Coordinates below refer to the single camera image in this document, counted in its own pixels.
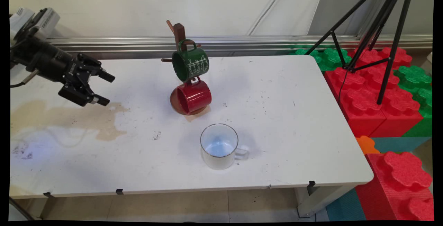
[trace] green mug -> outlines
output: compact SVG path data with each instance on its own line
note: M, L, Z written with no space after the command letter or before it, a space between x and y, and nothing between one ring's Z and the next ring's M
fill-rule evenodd
M172 54L172 66L174 67L175 74L180 81L186 82L191 78L199 75L203 75L209 70L209 60L205 51L201 48L197 48L197 45L193 40L194 48L190 51L182 51L182 43L184 39L179 42L179 50Z

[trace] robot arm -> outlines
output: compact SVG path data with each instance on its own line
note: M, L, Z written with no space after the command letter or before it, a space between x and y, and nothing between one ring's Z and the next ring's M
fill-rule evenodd
M21 7L9 18L11 62L26 66L31 74L11 88L25 85L35 75L50 81L61 82L60 96L80 106L98 103L106 106L109 100L95 94L88 82L91 76L98 76L113 82L115 77L101 67L101 62L85 54L76 57L43 42L54 29L60 16L52 9L34 12Z

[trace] white table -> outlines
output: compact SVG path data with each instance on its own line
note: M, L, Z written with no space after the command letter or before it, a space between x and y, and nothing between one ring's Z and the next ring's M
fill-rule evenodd
M170 103L181 84L160 59L104 60L113 83L90 79L111 103L77 106L60 83L37 76L11 89L12 198L175 191L318 188L299 201L316 212L373 173L311 56L210 58L201 76L212 103L184 116ZM11 71L11 83L29 73ZM206 166L200 134L214 123L250 151L226 170Z

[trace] mug handle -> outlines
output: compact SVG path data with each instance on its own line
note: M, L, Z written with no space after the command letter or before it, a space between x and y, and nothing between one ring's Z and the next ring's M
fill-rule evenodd
M196 78L198 79L198 82L201 82L200 76L196 76ZM189 86L192 84L192 80L193 78L189 79L187 82L185 82L185 87Z
M247 160L248 159L248 157L249 157L249 152L247 151L247 150L245 150L245 149L241 149L241 148L239 148L239 147L237 147L237 149L235 149L235 151L241 151L241 152L243 152L243 153L237 153L237 152L235 152L234 154L235 154L235 159L236 160Z
M194 42L193 40L191 40L191 39L183 39L183 40L181 40L181 41L179 42L179 52L182 52L182 43L184 43L184 42L187 41L187 40L190 40L190 41L193 43L193 45L194 45L194 49L197 48L197 45L195 44L195 42Z

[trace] white enamel mug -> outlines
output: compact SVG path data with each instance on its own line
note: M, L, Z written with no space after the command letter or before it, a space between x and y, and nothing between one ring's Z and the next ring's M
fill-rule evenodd
M201 132L201 152L205 163L216 170L223 170L235 159L245 160L249 152L238 148L237 132L226 124L212 124Z

